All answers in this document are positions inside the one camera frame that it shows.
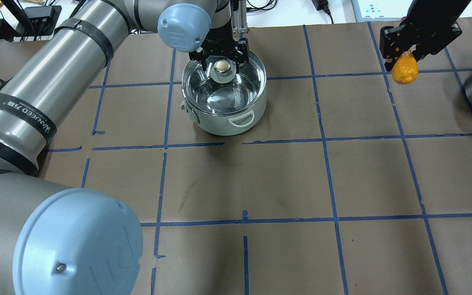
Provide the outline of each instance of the screw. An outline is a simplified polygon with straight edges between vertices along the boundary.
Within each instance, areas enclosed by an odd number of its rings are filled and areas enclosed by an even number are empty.
[[[62,272],[62,271],[64,271],[64,270],[66,270],[66,269],[67,269],[67,265],[64,264],[64,263],[60,263],[60,264],[58,264],[58,266],[56,267],[56,271],[57,271],[57,272]]]

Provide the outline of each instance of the blue plastic cap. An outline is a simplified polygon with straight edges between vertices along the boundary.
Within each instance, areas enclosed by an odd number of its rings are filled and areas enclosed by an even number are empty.
[[[139,272],[142,230],[124,203],[90,189],[59,192],[19,234],[16,295],[129,295]]]
[[[158,20],[159,37],[179,52],[198,49],[210,30],[210,16],[201,7],[180,3],[168,7]]]

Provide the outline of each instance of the grid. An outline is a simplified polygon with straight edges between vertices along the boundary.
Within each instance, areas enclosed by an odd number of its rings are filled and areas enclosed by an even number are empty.
[[[395,105],[395,99],[390,91],[390,84],[388,81],[388,75],[384,69],[382,64],[382,58],[380,53],[377,49],[377,43],[375,41],[375,36],[373,29],[370,23],[367,23],[369,27],[369,34],[372,38],[372,45],[375,48],[377,53],[378,62],[380,64],[380,72],[372,72],[372,73],[344,73],[344,74],[329,74],[329,75],[317,75],[315,73],[315,66],[313,62],[313,55],[311,52],[311,43],[309,41],[309,34],[307,34],[307,27],[303,26],[303,32],[306,42],[307,48],[307,55],[309,56],[309,64],[311,66],[311,75],[299,75],[299,76],[286,76],[286,77],[272,77],[269,80],[290,80],[290,79],[311,79],[313,83],[313,93],[315,98],[315,106],[316,106],[316,113],[318,116],[319,121],[319,129],[320,129],[320,138],[297,138],[297,139],[287,139],[287,140],[264,140],[264,141],[253,141],[253,142],[245,142],[242,143],[243,145],[252,145],[252,144],[283,144],[283,143],[304,143],[304,142],[321,142],[323,155],[324,155],[324,163],[327,172],[327,181],[329,185],[329,192],[330,192],[330,202],[332,206],[332,217],[315,217],[315,218],[269,218],[269,219],[251,219],[247,217],[248,212],[244,211],[242,214],[242,218],[238,220],[205,220],[205,221],[196,221],[196,222],[162,222],[161,215],[162,215],[162,208],[163,202],[165,200],[165,175],[166,175],[166,165],[167,165],[167,152],[168,149],[174,148],[189,148],[189,147],[197,147],[197,146],[220,146],[223,145],[224,142],[209,142],[209,143],[188,143],[188,144],[169,144],[168,140],[168,133],[169,133],[169,121],[170,121],[170,109],[172,103],[172,89],[174,85],[181,85],[181,82],[176,82],[174,80],[174,72],[176,66],[176,50],[172,53],[172,69],[170,72],[170,79],[169,82],[155,82],[155,83],[144,83],[144,84],[107,84],[107,77],[109,76],[109,69],[108,66],[105,70],[105,75],[103,79],[103,84],[101,86],[91,86],[91,89],[100,89],[99,101],[97,110],[95,112],[94,124],[92,129],[92,135],[99,136],[99,134],[104,134],[105,131],[98,130],[98,122],[100,117],[101,105],[103,102],[103,95],[105,89],[107,88],[119,88],[119,87],[131,87],[131,86],[169,86],[168,92],[168,100],[167,100],[167,113],[166,113],[166,120],[165,120],[165,138],[164,144],[161,145],[135,145],[135,146],[97,146],[93,147],[92,151],[107,151],[107,150],[137,150],[137,149],[163,149],[165,152],[163,153],[163,159],[161,164],[161,181],[159,186],[159,202],[158,202],[158,210],[157,210],[157,220],[156,222],[143,222],[141,225],[143,227],[153,227],[155,228],[155,240],[154,240],[154,256],[156,258],[164,258],[165,256],[159,254],[159,239],[160,239],[160,230],[162,227],[187,227],[187,226],[208,226],[208,225],[232,225],[232,224],[263,224],[263,223],[295,223],[295,222],[333,222],[335,228],[335,235],[336,235],[336,248],[337,254],[339,259],[339,266],[341,272],[341,278],[343,282],[343,291],[345,294],[349,293],[348,283],[347,283],[347,275],[346,275],[346,265],[344,262],[344,254],[342,250],[342,243],[341,243],[341,235],[340,235],[340,223],[341,222],[353,222],[353,221],[365,221],[365,220],[423,220],[425,229],[427,231],[427,235],[429,238],[429,244],[431,250],[433,252],[433,258],[436,265],[436,270],[438,272],[438,277],[440,280],[440,284],[442,285],[442,291],[444,294],[448,293],[448,286],[444,280],[444,274],[442,271],[442,267],[440,265],[440,260],[438,258],[438,253],[435,246],[435,241],[433,234],[431,232],[431,226],[429,224],[429,220],[435,218],[466,218],[472,217],[472,213],[427,213],[425,205],[422,203],[422,194],[420,191],[420,184],[418,183],[418,178],[416,176],[415,168],[413,165],[413,160],[411,157],[411,153],[409,151],[408,142],[406,139],[409,138],[455,138],[455,137],[465,137],[465,136],[472,136],[472,133],[448,133],[448,134],[421,134],[421,135],[405,135],[402,123],[399,118],[399,112],[397,106]],[[460,76],[458,73],[462,72],[471,72],[472,69],[457,69],[453,63],[453,59],[448,51],[445,49],[445,53],[447,54],[449,63],[451,64],[451,69],[449,70],[426,70],[421,71],[420,73],[453,73],[456,76],[457,82],[461,89],[463,89],[463,84],[461,82]],[[325,135],[324,124],[322,123],[322,111],[320,110],[320,99],[318,95],[318,87],[317,87],[317,79],[319,78],[326,78],[326,77],[347,77],[347,76],[364,76],[364,75],[380,75],[383,77],[385,85],[387,87],[388,99],[392,104],[392,109],[394,112],[395,119],[397,121],[399,135],[390,135],[390,136],[359,136],[359,137],[334,137],[328,138]],[[402,145],[404,147],[405,155],[408,161],[408,167],[410,169],[412,180],[414,183],[414,187],[416,190],[416,196],[418,198],[418,203],[420,204],[421,214],[416,215],[384,215],[384,216],[340,216],[337,211],[335,194],[334,194],[334,187],[333,187],[333,167],[329,161],[329,154],[328,154],[328,142],[333,141],[350,141],[350,140],[401,140]],[[48,149],[45,150],[47,153],[65,153],[65,152],[75,152],[82,149],[82,146],[73,147],[69,149]],[[85,187],[86,179],[88,175],[89,166],[91,165],[90,157],[86,159],[86,164],[84,168],[83,178],[81,181],[81,187]],[[252,281],[252,278],[249,276],[249,244],[252,244],[252,241],[249,241],[247,236],[243,237],[243,252],[244,252],[244,265],[243,265],[243,272],[244,272],[244,291],[245,294],[248,295],[250,293],[249,284]],[[151,276],[151,294],[155,293],[155,284],[156,284],[156,276],[157,276],[157,268],[152,269],[152,276]]]

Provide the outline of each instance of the stain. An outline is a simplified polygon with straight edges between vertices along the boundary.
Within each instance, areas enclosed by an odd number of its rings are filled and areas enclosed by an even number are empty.
[[[187,187],[187,190],[185,191],[185,195],[183,196],[182,203],[179,205],[178,213],[185,207],[185,203],[187,199],[193,194],[194,188],[198,186],[198,182],[200,179],[195,180],[189,187]]]
[[[280,198],[276,198],[276,200],[278,201],[278,204],[283,207],[283,209],[285,210],[288,210],[289,209],[289,206],[287,205],[287,203],[285,203],[284,200],[281,200]]]

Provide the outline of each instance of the orange food item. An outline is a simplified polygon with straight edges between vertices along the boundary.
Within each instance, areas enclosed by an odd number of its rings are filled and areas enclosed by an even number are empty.
[[[391,73],[398,84],[411,84],[418,78],[418,62],[410,50],[398,58]]]

